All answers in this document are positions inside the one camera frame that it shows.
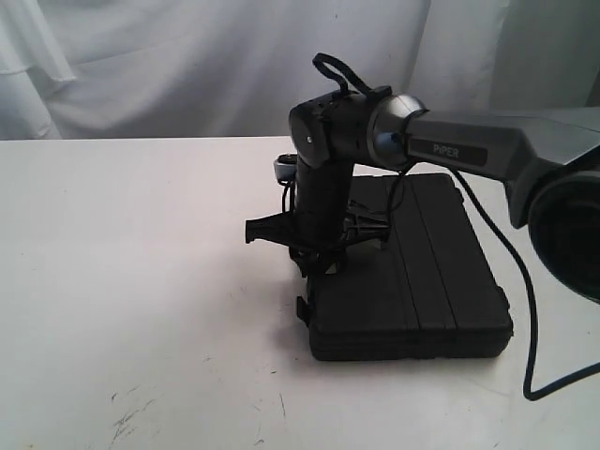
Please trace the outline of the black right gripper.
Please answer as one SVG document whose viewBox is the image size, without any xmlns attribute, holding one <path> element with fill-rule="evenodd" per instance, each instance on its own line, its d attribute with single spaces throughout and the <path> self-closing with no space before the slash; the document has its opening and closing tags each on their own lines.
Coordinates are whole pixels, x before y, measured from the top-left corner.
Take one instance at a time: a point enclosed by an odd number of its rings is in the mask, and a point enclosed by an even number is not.
<svg viewBox="0 0 600 450">
<path fill-rule="evenodd" d="M 385 242 L 389 237 L 387 222 L 350 211 L 352 181 L 351 162 L 327 162 L 311 168 L 298 159 L 292 208 L 247 220 L 246 242 L 263 240 L 284 246 L 302 278 L 322 272 L 343 273 L 347 247 L 370 240 Z"/>
</svg>

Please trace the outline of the right robot arm Piper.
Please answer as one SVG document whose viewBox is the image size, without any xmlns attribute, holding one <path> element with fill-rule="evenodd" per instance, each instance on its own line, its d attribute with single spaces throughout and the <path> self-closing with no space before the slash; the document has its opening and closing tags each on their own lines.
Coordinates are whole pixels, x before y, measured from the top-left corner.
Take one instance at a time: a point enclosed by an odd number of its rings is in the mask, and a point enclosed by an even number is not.
<svg viewBox="0 0 600 450">
<path fill-rule="evenodd" d="M 353 168 L 401 173 L 431 163 L 500 182 L 513 227 L 527 228 L 549 273 L 571 291 L 599 297 L 599 111 L 433 112 L 386 87 L 338 89 L 293 107 L 295 151 L 277 180 L 295 191 L 291 210 L 250 219 L 248 241 L 307 255 L 384 240 L 386 213 L 352 217 Z"/>
</svg>

